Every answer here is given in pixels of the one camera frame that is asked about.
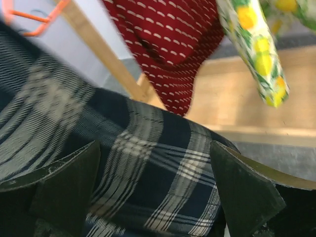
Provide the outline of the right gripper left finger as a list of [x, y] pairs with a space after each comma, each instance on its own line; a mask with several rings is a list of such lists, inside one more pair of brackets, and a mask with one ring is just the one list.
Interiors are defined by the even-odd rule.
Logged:
[[80, 237], [100, 162], [93, 141], [50, 165], [0, 184], [2, 237]]

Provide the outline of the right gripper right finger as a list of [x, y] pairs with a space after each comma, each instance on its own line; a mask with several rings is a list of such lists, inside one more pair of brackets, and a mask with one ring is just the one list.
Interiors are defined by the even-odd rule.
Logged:
[[316, 183], [212, 141], [211, 166], [232, 237], [314, 237]]

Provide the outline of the navy plaid skirt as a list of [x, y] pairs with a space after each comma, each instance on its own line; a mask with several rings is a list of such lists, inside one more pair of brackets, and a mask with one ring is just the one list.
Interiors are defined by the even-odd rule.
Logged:
[[0, 183], [97, 141], [81, 237], [221, 237], [210, 145], [234, 145], [159, 108], [94, 87], [0, 25]]

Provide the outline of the orange hanger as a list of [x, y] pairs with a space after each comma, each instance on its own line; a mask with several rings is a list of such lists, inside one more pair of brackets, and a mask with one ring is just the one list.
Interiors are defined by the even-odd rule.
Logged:
[[13, 21], [14, 16], [41, 22], [41, 24], [34, 31], [23, 33], [23, 36], [25, 37], [38, 37], [49, 27], [51, 23], [53, 23], [56, 20], [56, 18], [62, 13], [64, 8], [70, 2], [70, 0], [59, 0], [55, 8], [49, 14], [40, 11], [44, 15], [44, 17], [39, 17], [36, 15], [15, 10], [13, 0], [3, 0], [1, 3], [3, 19], [7, 25], [9, 25]]

